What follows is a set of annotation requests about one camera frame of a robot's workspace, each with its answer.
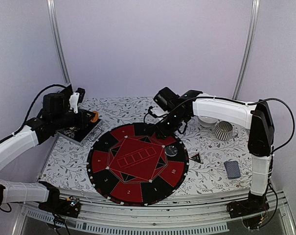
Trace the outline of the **orange big blind button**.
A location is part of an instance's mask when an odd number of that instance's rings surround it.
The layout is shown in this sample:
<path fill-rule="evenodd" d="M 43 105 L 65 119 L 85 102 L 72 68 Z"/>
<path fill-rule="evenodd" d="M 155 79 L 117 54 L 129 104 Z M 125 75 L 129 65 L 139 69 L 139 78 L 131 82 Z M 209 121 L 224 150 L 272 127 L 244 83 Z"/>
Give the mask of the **orange big blind button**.
<path fill-rule="evenodd" d="M 91 122 L 92 122 L 92 123 L 95 123 L 95 122 L 97 122 L 98 119 L 99 119 L 99 113 L 98 113 L 97 111 L 93 111 L 93 113 L 94 113 L 94 117 L 93 117 L 93 119 L 91 120 Z"/>

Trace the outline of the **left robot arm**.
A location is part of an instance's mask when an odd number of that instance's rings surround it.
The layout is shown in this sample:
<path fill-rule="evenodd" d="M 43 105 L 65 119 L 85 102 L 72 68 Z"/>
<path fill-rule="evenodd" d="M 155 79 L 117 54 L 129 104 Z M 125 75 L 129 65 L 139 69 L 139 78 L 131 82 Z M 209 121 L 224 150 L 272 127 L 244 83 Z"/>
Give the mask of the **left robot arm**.
<path fill-rule="evenodd" d="M 26 119 L 19 130 L 0 141 L 0 171 L 22 153 L 57 133 L 83 145 L 99 122 L 97 113 L 78 107 L 84 95 L 81 88 L 71 94 L 62 91 L 44 95 L 39 114 Z M 77 197 L 61 199 L 59 190 L 50 183 L 14 183 L 0 179 L 0 206 L 17 202 L 37 202 L 43 211 L 73 218 L 78 217 L 81 208 Z"/>

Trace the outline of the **clear dealer button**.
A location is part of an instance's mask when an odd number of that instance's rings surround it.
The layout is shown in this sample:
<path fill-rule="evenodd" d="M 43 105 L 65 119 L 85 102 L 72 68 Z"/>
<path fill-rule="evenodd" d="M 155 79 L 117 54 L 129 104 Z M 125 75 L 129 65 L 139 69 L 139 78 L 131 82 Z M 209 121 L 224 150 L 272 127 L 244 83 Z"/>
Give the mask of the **clear dealer button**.
<path fill-rule="evenodd" d="M 175 157 L 178 155 L 178 148 L 174 145 L 169 145 L 165 147 L 165 154 L 168 157 Z"/>

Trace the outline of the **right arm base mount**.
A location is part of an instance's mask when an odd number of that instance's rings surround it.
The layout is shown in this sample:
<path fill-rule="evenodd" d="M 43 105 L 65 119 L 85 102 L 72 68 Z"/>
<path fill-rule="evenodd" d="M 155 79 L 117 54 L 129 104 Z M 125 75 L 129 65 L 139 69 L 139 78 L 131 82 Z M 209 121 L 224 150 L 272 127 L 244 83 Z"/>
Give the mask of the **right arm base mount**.
<path fill-rule="evenodd" d="M 227 212 L 231 218 L 242 217 L 266 211 L 270 208 L 265 195 L 257 196 L 249 193 L 248 198 L 241 201 L 231 201 L 227 204 Z"/>

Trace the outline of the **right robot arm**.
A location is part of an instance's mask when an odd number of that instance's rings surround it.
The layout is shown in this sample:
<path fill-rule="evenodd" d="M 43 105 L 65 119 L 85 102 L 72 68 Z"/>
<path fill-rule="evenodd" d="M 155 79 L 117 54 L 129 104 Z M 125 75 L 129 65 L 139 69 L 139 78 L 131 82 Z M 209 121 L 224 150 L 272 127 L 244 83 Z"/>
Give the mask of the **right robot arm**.
<path fill-rule="evenodd" d="M 241 102 L 209 96 L 196 90 L 178 95 L 168 87 L 161 89 L 153 100 L 159 108 L 149 108 L 148 113 L 159 118 L 156 123 L 159 139 L 173 134 L 181 127 L 182 122 L 187 123 L 194 116 L 214 118 L 248 129 L 252 182 L 247 200 L 239 201 L 238 205 L 248 213 L 266 208 L 266 192 L 273 162 L 274 126 L 265 100 L 257 103 Z"/>

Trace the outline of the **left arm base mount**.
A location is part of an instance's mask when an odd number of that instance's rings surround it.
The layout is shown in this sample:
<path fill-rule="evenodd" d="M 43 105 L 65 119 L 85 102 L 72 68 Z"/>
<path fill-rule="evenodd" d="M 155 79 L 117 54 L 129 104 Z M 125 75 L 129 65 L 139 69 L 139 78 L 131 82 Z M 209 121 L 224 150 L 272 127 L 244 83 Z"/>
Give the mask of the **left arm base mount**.
<path fill-rule="evenodd" d="M 78 218 L 81 203 L 76 197 L 70 196 L 67 199 L 61 199 L 59 194 L 53 193 L 48 196 L 46 202 L 40 202 L 38 208 L 56 215 Z"/>

